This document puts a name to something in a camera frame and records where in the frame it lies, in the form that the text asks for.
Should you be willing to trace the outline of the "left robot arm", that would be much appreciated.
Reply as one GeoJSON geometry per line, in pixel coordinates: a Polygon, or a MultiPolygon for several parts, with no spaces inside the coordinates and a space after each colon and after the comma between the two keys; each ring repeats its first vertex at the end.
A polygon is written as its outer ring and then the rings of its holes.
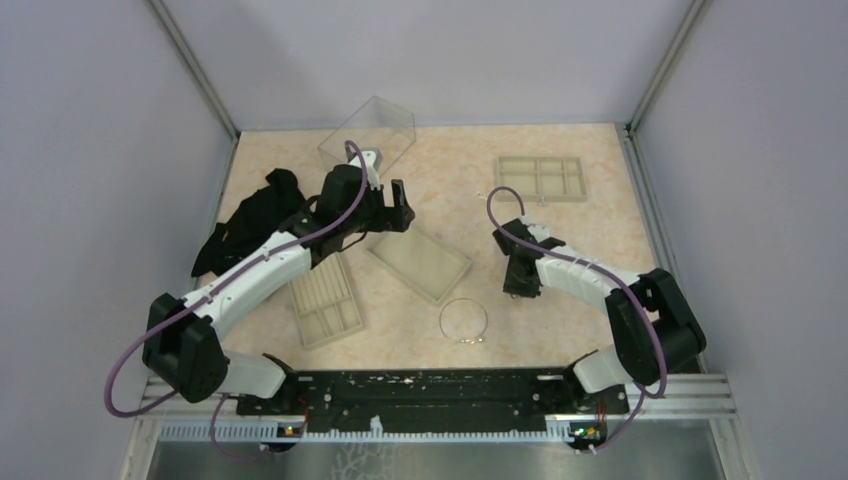
{"type": "Polygon", "coordinates": [[[291,370],[271,355],[227,352],[222,340],[262,301],[342,251],[354,234],[405,232],[415,218],[404,183],[391,182],[392,205],[372,167],[336,166],[313,207],[282,224],[256,250],[207,286],[151,304],[142,362],[189,403],[217,393],[261,399],[277,414],[300,399],[291,370]]]}

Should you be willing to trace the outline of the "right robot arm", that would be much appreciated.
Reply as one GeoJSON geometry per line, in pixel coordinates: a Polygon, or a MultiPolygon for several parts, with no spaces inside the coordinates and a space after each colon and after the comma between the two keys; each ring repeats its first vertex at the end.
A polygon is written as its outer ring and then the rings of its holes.
{"type": "Polygon", "coordinates": [[[670,272],[606,266],[523,217],[496,228],[493,238],[508,259],[505,293],[536,298],[543,289],[564,291],[609,321],[612,344],[569,368],[573,378],[564,383],[563,398],[572,410],[590,411],[612,386],[658,384],[705,350],[705,334],[670,272]]]}

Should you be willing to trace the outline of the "clear plastic box cover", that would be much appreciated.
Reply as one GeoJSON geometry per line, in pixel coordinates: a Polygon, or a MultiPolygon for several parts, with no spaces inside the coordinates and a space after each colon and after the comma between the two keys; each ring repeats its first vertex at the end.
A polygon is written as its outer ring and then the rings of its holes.
{"type": "Polygon", "coordinates": [[[386,174],[416,142],[415,116],[396,103],[372,96],[318,145],[321,164],[327,171],[347,162],[344,146],[347,140],[356,143],[363,152],[378,150],[382,160],[377,172],[386,174]]]}

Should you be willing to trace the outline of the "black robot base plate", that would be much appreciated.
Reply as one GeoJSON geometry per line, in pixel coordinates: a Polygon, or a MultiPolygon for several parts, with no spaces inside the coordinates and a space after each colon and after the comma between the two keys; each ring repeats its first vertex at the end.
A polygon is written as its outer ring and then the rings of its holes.
{"type": "Polygon", "coordinates": [[[541,432],[550,415],[627,414],[623,386],[587,393],[571,369],[312,370],[269,399],[241,394],[242,416],[306,418],[310,433],[359,433],[378,418],[390,434],[541,432]]]}

